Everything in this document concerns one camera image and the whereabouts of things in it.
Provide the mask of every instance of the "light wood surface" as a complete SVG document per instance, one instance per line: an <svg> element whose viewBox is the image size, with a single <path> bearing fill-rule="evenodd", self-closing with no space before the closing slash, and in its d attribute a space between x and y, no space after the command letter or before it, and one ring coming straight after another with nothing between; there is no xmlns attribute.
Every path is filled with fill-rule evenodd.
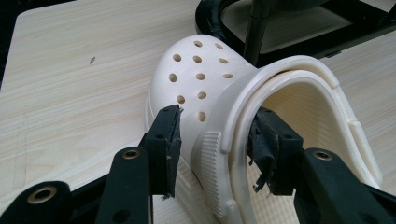
<svg viewBox="0 0 396 224"><path fill-rule="evenodd" d="M198 3L79 0L19 16L0 92L0 213L36 183L93 181L116 151L137 145L150 77L173 43L196 34ZM322 61L366 132L383 190L396 195L396 33ZM191 222L177 200L156 202L159 223Z"/></svg>

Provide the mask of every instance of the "black chair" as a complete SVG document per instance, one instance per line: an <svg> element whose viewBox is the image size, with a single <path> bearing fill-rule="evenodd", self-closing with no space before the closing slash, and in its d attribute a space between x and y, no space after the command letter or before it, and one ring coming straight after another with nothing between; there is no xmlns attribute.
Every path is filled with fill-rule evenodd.
<svg viewBox="0 0 396 224"><path fill-rule="evenodd" d="M237 1L202 0L195 12L196 30L220 39L257 67L292 55L331 57L343 49L396 30L396 4L386 12L359 0L252 0L244 42L221 21L222 11ZM312 7L326 8L351 24L282 49L260 53L271 9L299 11Z"/></svg>

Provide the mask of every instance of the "mounting hole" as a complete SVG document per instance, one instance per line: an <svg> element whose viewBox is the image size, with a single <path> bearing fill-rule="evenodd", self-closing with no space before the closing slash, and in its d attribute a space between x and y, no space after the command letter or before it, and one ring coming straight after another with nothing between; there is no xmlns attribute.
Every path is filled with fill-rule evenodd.
<svg viewBox="0 0 396 224"><path fill-rule="evenodd" d="M314 156L323 161L331 161L332 155L324 151L315 151Z"/></svg>
<svg viewBox="0 0 396 224"><path fill-rule="evenodd" d="M56 191L56 188L53 186L43 187L30 194L27 202L31 204L44 203L55 196Z"/></svg>
<svg viewBox="0 0 396 224"><path fill-rule="evenodd" d="M123 223L126 222L130 216L131 212L129 210L122 209L113 215L113 221L115 223Z"/></svg>
<svg viewBox="0 0 396 224"><path fill-rule="evenodd" d="M125 160L135 159L139 156L140 156L140 152L138 150L134 150L134 149L131 149L131 150L128 150L128 151L122 153L122 157Z"/></svg>

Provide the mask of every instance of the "white clog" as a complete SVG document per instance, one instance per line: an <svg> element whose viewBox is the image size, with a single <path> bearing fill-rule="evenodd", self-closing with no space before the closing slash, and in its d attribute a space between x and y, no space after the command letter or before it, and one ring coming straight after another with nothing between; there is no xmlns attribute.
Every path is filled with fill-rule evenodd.
<svg viewBox="0 0 396 224"><path fill-rule="evenodd" d="M304 139L304 148L338 154L363 183L381 174L360 123L334 74L294 56L257 69L218 39L194 35L165 52L146 104L148 129L158 111L180 104L177 197L197 223L295 223L292 197L255 193L260 171L248 166L247 140L261 106Z"/></svg>

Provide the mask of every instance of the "ventilation hole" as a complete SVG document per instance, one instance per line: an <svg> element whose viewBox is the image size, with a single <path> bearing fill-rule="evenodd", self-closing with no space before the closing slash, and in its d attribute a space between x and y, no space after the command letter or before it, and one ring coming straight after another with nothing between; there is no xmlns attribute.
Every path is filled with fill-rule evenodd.
<svg viewBox="0 0 396 224"><path fill-rule="evenodd" d="M180 62L180 61L181 61L180 55L179 55L179 54L174 54L174 60L175 60L176 62Z"/></svg>
<svg viewBox="0 0 396 224"><path fill-rule="evenodd" d="M224 74L223 77L225 77L225 78L233 78L233 75L232 74Z"/></svg>
<svg viewBox="0 0 396 224"><path fill-rule="evenodd" d="M202 46L202 43L201 43L201 41L195 40L195 41L194 41L194 45L195 45L196 47L200 48L200 47Z"/></svg>
<svg viewBox="0 0 396 224"><path fill-rule="evenodd" d="M177 81L177 76L175 75L175 74L171 74L171 75L169 75L169 80L171 81L171 82L176 82Z"/></svg>
<svg viewBox="0 0 396 224"><path fill-rule="evenodd" d="M221 63L228 63L228 61L225 60L225 59L223 59L223 58L219 58L219 62L221 62Z"/></svg>
<svg viewBox="0 0 396 224"><path fill-rule="evenodd" d="M184 99L184 96L179 95L177 97L177 102L182 105L182 104L184 104L186 102L186 99Z"/></svg>
<svg viewBox="0 0 396 224"><path fill-rule="evenodd" d="M202 62L202 59L199 57L199 56L194 56L194 57L192 57L193 59L194 59L194 61L196 62L196 63L201 63Z"/></svg>
<svg viewBox="0 0 396 224"><path fill-rule="evenodd" d="M216 43L215 45L216 45L216 47L218 47L218 49L222 49L222 45L221 44Z"/></svg>
<svg viewBox="0 0 396 224"><path fill-rule="evenodd" d="M195 77L196 77L198 80L204 80L204 79L206 78L206 76L205 76L204 74L202 74L202 73L199 73L199 74L195 75Z"/></svg>
<svg viewBox="0 0 396 224"><path fill-rule="evenodd" d="M206 92L204 92L204 91L200 91L200 92L198 92L198 98L199 99L205 99L206 98Z"/></svg>
<svg viewBox="0 0 396 224"><path fill-rule="evenodd" d="M204 112L199 112L198 120L204 122L206 120L206 114Z"/></svg>

